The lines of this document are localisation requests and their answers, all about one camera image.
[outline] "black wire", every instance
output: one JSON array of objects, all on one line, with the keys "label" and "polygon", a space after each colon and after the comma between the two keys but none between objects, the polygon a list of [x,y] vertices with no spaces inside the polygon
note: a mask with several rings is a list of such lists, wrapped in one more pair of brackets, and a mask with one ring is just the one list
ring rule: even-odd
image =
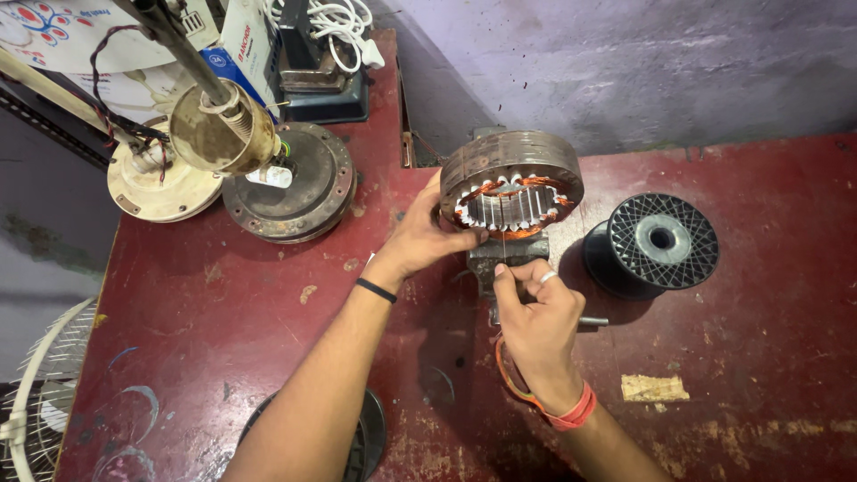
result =
[{"label": "black wire", "polygon": [[105,104],[101,99],[101,94],[99,93],[99,71],[95,67],[95,61],[98,59],[101,51],[103,51],[107,46],[107,42],[110,40],[110,37],[112,37],[114,33],[122,32],[122,30],[139,30],[139,28],[136,25],[120,25],[108,28],[105,37],[99,42],[98,46],[95,47],[93,54],[89,56],[89,63],[93,66],[93,96],[98,103],[96,105],[97,110],[101,111],[108,121],[113,122],[133,136],[140,136],[145,139],[155,138],[162,142],[169,142],[170,136],[165,132],[152,129],[151,127],[146,127],[145,125],[138,124],[126,117],[117,115],[111,111],[110,108],[107,107],[107,104]]}]

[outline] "white cable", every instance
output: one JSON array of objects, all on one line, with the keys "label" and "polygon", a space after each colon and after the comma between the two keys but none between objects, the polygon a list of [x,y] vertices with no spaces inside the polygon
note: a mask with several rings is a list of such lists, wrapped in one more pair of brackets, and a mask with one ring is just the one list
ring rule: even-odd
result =
[{"label": "white cable", "polygon": [[[338,3],[322,3],[320,0],[309,0],[307,14],[309,24],[315,29],[315,37],[320,39],[327,36],[327,45],[333,60],[345,72],[353,73],[360,69],[360,64],[365,64],[373,69],[384,67],[384,57],[378,51],[374,40],[363,40],[363,32],[366,27],[372,25],[372,12],[362,0],[341,0],[345,5]],[[279,24],[283,13],[285,0],[263,0],[265,2],[265,14],[274,25]],[[357,14],[354,3],[364,13]],[[357,61],[353,67],[346,66],[336,53],[333,37],[351,45],[354,49]]]}]

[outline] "worn red paint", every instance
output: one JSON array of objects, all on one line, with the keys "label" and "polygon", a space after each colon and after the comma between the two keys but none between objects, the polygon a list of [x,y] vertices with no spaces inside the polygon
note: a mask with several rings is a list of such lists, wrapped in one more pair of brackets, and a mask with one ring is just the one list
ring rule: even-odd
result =
[{"label": "worn red paint", "polygon": [[[373,38],[395,58],[391,31]],[[374,73],[367,123],[329,127],[351,138],[362,217],[348,214],[326,236],[283,246],[242,230],[220,202],[169,225],[123,216],[99,307],[109,321],[93,331],[74,406],[81,422],[69,424],[57,480],[89,480],[107,449],[127,447],[146,452],[158,480],[216,479],[244,420],[345,300],[359,269],[343,263],[366,262],[434,172],[399,168],[393,65]],[[613,326],[581,333],[573,356],[599,401],[685,479],[719,480],[722,470],[730,480],[850,480],[857,472],[857,436],[845,423],[857,418],[847,403],[857,398],[848,371],[857,267],[843,255],[857,244],[857,225],[847,222],[857,219],[847,184],[857,184],[857,153],[837,142],[857,146],[857,135],[706,148],[691,163],[684,150],[580,161],[586,197],[552,232],[553,256],[562,279],[587,296],[586,314]],[[586,276],[580,241],[620,201],[647,190],[699,208],[717,229],[722,260],[696,288],[624,303]],[[209,280],[215,266],[220,276]],[[490,354],[497,330],[463,270],[462,256],[449,256],[399,293],[369,376],[389,430],[373,480],[563,479],[570,458],[537,413],[505,391]],[[309,285],[318,289],[302,305]],[[105,373],[130,346],[139,347],[134,356]],[[454,401],[435,369],[449,376]],[[675,373],[690,402],[658,413],[622,401],[620,375]],[[162,407],[139,447],[148,407],[120,395],[131,385],[151,387]],[[99,417],[104,425],[93,430]]]}]

